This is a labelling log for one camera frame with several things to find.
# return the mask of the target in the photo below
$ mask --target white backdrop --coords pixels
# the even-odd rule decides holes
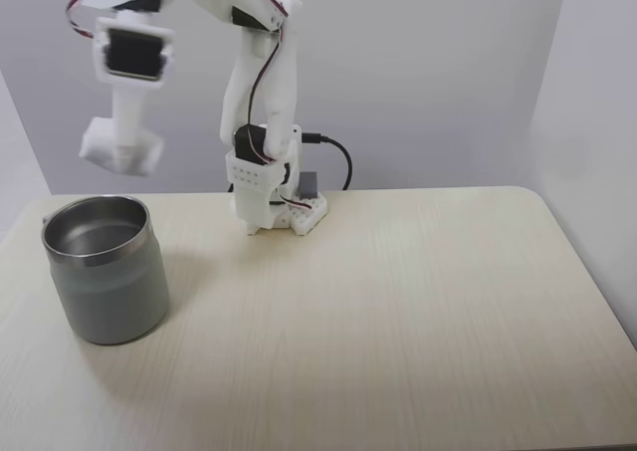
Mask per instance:
[[[635,0],[564,0],[531,129],[532,186],[634,343],[636,25]]]
[[[158,21],[177,31],[177,74],[147,124],[167,149],[148,179],[77,157],[109,115],[91,44],[68,0],[0,0],[0,69],[52,192],[225,190],[220,107],[238,31],[186,0]],[[528,125],[561,0],[304,0],[297,120],[347,145],[357,188],[526,184]],[[339,188],[345,163],[308,147],[306,170]]]

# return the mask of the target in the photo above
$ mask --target table surface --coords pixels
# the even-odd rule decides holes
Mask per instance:
[[[143,195],[171,311],[69,328],[33,204],[0,249],[0,448],[544,449],[637,442],[637,353],[520,188],[328,194],[245,237],[228,194]]]

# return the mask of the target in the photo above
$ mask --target white robotic arm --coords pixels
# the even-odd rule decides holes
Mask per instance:
[[[173,63],[173,32],[150,25],[152,13],[171,0],[72,0],[115,9],[99,18],[94,34],[98,78],[113,88],[112,119],[95,118],[81,156],[116,173],[147,175],[163,141],[141,127],[145,96],[163,86]],[[301,129],[297,105],[297,36],[303,4],[298,0],[194,0],[220,21],[243,28],[241,52],[224,98],[220,135],[233,148],[227,157],[236,213],[249,233],[292,227],[307,234],[327,211],[324,198],[298,197]],[[264,97],[268,124],[252,124],[257,93]]]

